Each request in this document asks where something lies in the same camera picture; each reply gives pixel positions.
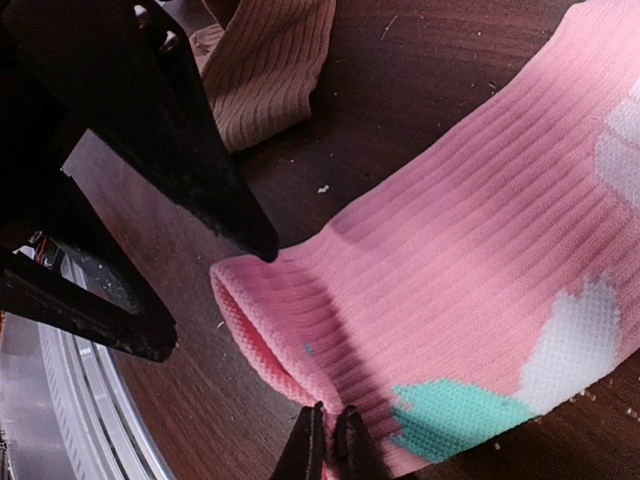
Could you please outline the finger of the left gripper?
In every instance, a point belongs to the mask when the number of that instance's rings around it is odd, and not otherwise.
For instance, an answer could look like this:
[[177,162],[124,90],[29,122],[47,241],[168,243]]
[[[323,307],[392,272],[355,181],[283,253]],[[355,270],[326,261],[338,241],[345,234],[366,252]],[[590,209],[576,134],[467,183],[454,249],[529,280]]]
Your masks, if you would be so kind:
[[173,203],[271,262],[278,234],[217,129],[181,26],[153,1],[8,1],[19,61]]
[[1,309],[152,362],[176,322],[74,180],[1,185]]

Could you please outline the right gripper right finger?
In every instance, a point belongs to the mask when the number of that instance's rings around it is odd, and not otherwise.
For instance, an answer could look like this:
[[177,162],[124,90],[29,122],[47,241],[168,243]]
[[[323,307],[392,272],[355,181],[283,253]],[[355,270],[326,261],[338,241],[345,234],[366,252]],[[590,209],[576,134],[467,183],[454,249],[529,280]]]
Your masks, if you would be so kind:
[[333,455],[339,479],[390,478],[389,470],[355,406],[347,406],[339,415],[333,440]]

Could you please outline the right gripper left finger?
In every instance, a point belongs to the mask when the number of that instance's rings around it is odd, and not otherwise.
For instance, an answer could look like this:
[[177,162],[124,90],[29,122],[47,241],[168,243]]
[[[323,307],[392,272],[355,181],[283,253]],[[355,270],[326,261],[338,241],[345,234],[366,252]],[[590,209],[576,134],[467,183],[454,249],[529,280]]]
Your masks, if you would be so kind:
[[323,404],[303,407],[270,480],[320,480],[326,448]]

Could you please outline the pink patterned sock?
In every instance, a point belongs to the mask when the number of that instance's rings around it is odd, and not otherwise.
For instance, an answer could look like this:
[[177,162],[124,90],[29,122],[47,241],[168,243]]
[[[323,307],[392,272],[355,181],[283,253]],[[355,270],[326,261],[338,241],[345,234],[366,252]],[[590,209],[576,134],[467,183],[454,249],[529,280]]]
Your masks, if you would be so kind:
[[585,1],[501,91],[273,263],[213,265],[289,399],[402,476],[543,415],[639,346],[639,5]]

